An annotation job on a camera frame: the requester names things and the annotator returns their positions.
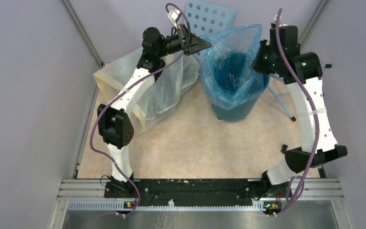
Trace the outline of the blue plastic trash bag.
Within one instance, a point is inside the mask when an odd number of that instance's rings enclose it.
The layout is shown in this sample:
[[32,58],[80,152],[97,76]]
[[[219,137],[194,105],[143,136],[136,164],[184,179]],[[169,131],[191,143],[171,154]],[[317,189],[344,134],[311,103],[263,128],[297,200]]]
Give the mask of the blue plastic trash bag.
[[251,24],[202,36],[212,44],[204,50],[202,67],[203,89],[212,104],[231,110],[265,91],[268,75],[252,69],[262,31],[261,24]]

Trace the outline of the teal plastic trash bin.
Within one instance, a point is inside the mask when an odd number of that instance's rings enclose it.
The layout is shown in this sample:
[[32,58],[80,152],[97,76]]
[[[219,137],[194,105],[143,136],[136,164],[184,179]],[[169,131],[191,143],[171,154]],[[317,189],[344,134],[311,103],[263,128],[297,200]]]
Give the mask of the teal plastic trash bin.
[[214,84],[210,89],[217,119],[244,120],[266,90],[270,78],[252,70],[252,61],[245,53],[231,53],[226,59],[217,59],[213,67]]

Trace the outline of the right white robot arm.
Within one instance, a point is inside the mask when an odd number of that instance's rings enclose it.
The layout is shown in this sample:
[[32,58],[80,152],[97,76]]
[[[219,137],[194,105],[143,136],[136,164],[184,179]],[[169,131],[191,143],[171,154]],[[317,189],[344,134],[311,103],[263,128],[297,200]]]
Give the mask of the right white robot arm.
[[258,73],[277,74],[283,79],[295,104],[301,128],[301,146],[286,150],[285,158],[262,173],[258,196],[274,196],[280,186],[299,173],[347,155],[339,145],[328,120],[323,93],[323,71],[318,55],[301,53],[298,28],[271,25],[270,39],[261,40],[252,69]]

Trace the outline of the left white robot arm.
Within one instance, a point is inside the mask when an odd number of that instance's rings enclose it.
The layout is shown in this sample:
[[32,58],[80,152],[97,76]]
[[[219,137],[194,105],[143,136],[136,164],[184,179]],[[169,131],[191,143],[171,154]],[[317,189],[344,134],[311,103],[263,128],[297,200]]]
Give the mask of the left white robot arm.
[[98,107],[98,132],[109,150],[113,167],[105,186],[106,198],[139,196],[129,162],[129,143],[134,136],[130,115],[145,91],[168,67],[163,57],[176,52],[189,56],[212,46],[183,24],[175,31],[174,35],[164,37],[156,27],[147,28],[142,34],[142,55],[132,76],[111,102]]

